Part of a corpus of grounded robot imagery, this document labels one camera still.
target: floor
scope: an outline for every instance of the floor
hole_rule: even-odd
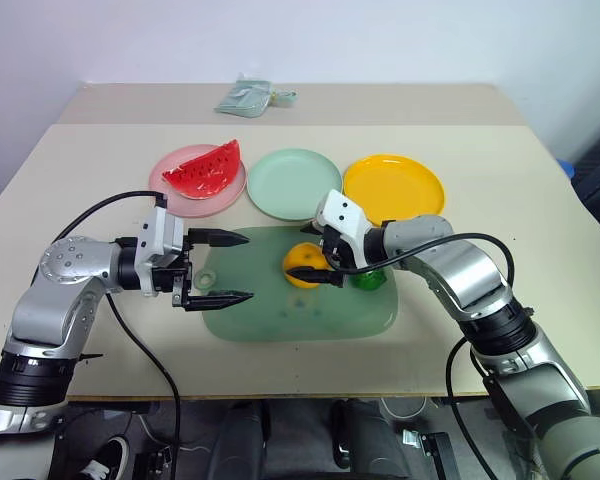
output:
[[[421,401],[421,398],[386,399],[389,408],[397,415],[407,415],[417,410]],[[331,456],[331,437],[328,430],[329,410],[333,400],[281,399],[269,402],[272,436],[267,446],[265,478],[311,472],[341,472]],[[188,450],[181,451],[178,479],[204,478],[210,449],[232,403],[183,403],[181,438]],[[401,440],[403,428],[422,433],[447,432],[451,437],[461,477],[486,478],[463,440],[448,406],[439,401],[429,400],[422,414],[408,422],[393,420],[382,406],[380,409],[383,415],[392,421],[396,441]],[[173,428],[173,404],[154,404],[152,410],[144,416],[149,428],[154,436],[167,438]],[[504,428],[488,399],[463,401],[460,410],[476,443],[499,478],[532,478],[530,464],[523,458],[527,453],[513,453],[516,452],[515,439]],[[79,470],[107,438],[125,431],[134,454],[159,448],[159,445],[146,435],[137,415],[72,407],[65,434],[59,442],[61,453],[58,455],[68,459],[63,476]],[[406,445],[403,445],[402,449],[413,478],[437,478],[430,458],[425,457],[422,450]],[[131,480],[130,470],[125,472],[125,480]]]

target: pink plate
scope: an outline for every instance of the pink plate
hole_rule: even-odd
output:
[[[210,198],[193,200],[180,195],[162,179],[162,172],[177,167],[191,158],[210,152],[217,145],[190,145],[176,150],[178,155],[169,154],[160,160],[149,175],[149,188],[165,193],[168,197],[167,211],[178,217],[198,218],[214,215],[230,207],[244,190],[247,173],[242,162],[236,178],[226,188]]]

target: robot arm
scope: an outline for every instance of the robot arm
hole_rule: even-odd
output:
[[[453,234],[435,215],[375,228],[358,205],[335,190],[304,231],[322,235],[323,252],[331,263],[337,258],[336,271],[344,273]],[[488,372],[484,385],[494,406],[507,427],[537,439],[551,478],[600,478],[600,418],[590,415],[584,387],[491,258],[473,243],[455,240],[408,256],[396,267],[424,278],[458,323]],[[288,273],[336,283],[334,272],[325,272],[322,280],[307,267]]]
[[[145,296],[167,292],[174,307],[187,311],[234,305],[252,294],[190,296],[189,252],[194,244],[246,242],[246,237],[217,229],[189,229],[185,234],[182,219],[157,204],[138,238],[108,243],[75,236],[47,248],[31,287],[14,310],[2,350],[0,478],[46,478],[54,444],[50,432],[63,421],[75,365],[92,357],[82,351],[103,295],[121,290],[141,290]],[[8,435],[31,433],[39,435]],[[19,461],[5,462],[9,453],[20,456]]]

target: green cutting mat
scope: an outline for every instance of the green cutting mat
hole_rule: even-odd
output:
[[[252,227],[236,230],[250,242],[214,248],[204,266],[215,274],[210,290],[242,290],[255,296],[224,310],[203,312],[207,328],[236,342],[338,340],[377,335],[396,317],[398,295],[393,272],[375,291],[320,285],[302,289],[282,274],[282,259],[294,245],[317,243],[298,227]]]

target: white wall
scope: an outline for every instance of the white wall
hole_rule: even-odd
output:
[[[81,81],[481,82],[552,153],[600,132],[600,0],[0,0],[0,191]]]

